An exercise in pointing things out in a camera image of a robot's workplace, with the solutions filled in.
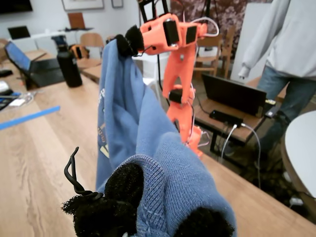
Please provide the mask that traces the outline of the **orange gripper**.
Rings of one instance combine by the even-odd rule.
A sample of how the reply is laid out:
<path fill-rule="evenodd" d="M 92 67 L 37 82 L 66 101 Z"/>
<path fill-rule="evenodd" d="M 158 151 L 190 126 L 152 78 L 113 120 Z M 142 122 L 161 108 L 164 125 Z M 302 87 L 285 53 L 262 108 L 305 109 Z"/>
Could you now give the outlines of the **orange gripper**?
<path fill-rule="evenodd" d="M 168 13 L 144 23 L 140 29 L 134 25 L 125 34 L 115 37 L 121 56 L 134 56 L 135 51 L 165 53 L 177 50 L 182 44 L 179 19 Z"/>

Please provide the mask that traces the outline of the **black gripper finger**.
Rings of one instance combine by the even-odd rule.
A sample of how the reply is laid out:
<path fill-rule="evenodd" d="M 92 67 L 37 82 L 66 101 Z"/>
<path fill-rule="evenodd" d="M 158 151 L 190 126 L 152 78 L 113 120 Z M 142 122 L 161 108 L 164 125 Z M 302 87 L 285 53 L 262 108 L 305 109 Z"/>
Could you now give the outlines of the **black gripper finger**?
<path fill-rule="evenodd" d="M 178 226 L 174 237 L 232 237 L 235 228 L 218 212 L 199 207 Z"/>
<path fill-rule="evenodd" d="M 131 236 L 137 232 L 137 208 L 143 187 L 142 168 L 127 163 L 111 175 L 103 193 L 74 196 L 62 210 L 73 216 L 78 237 Z"/>

